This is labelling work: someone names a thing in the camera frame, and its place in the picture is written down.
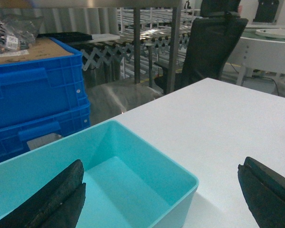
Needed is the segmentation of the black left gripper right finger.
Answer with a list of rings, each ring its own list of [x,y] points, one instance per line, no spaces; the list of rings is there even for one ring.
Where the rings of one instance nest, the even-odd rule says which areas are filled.
[[[246,157],[238,165],[238,181],[246,204],[261,228],[285,228],[285,177]]]

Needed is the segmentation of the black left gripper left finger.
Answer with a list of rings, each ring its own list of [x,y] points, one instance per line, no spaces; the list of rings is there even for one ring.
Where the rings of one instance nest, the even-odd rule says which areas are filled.
[[[83,175],[83,163],[77,159],[0,219],[0,228],[76,227],[86,199]]]

